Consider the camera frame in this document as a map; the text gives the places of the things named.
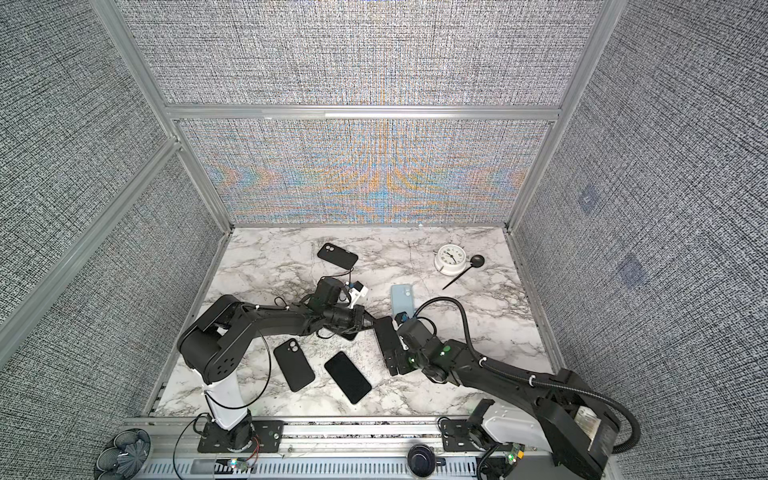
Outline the black screen purple phone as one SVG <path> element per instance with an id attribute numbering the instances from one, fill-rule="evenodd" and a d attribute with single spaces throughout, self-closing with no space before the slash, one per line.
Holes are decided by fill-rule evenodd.
<path id="1" fill-rule="evenodd" d="M 398 376 L 403 358 L 403 348 L 394 329 L 392 318 L 375 319 L 373 326 L 385 366 L 391 376 Z"/>

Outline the light blue phone case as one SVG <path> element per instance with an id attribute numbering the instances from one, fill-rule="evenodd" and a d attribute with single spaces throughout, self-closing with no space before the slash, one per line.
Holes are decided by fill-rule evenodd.
<path id="1" fill-rule="evenodd" d="M 410 319 L 415 312 L 413 287 L 411 284 L 396 284 L 390 288 L 392 316 L 398 321 Z"/>

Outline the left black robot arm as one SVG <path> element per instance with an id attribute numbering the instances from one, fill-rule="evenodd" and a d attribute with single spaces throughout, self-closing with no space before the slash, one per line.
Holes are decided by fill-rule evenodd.
<path id="1" fill-rule="evenodd" d="M 373 320 L 364 306 L 350 307 L 336 294 L 308 294 L 283 307 L 223 295 L 181 334 L 177 349 L 202 381 L 212 421 L 230 432 L 249 414 L 250 404 L 242 399 L 235 370 L 253 340 L 304 337 L 321 329 L 354 338 L 371 329 Z"/>

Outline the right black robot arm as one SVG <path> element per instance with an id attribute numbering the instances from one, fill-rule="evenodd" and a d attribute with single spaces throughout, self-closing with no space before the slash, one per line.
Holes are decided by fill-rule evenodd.
<path id="1" fill-rule="evenodd" d="M 583 479 L 601 478 L 611 456 L 639 441 L 636 418 L 590 390 L 571 370 L 555 375 L 523 370 L 482 355 L 468 343 L 443 342 L 427 330 L 401 330 L 398 336 L 409 363 L 431 382 L 482 391 L 531 416 L 554 463 Z"/>

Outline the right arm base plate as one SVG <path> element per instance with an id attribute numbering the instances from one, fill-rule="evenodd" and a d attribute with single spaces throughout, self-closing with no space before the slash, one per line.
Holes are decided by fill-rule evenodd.
<path id="1" fill-rule="evenodd" d="M 483 451 L 483 448 L 478 447 L 470 438 L 466 420 L 454 420 L 449 419 L 448 417 L 439 417 L 437 426 L 441 434 L 443 450 L 445 452 L 468 453 Z"/>

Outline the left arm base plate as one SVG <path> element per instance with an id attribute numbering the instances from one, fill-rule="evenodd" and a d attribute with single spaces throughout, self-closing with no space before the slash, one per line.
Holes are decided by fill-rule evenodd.
<path id="1" fill-rule="evenodd" d="M 285 423 L 280 420 L 254 421 L 244 419 L 232 430 L 224 430 L 211 421 L 202 430 L 198 453 L 277 453 Z"/>

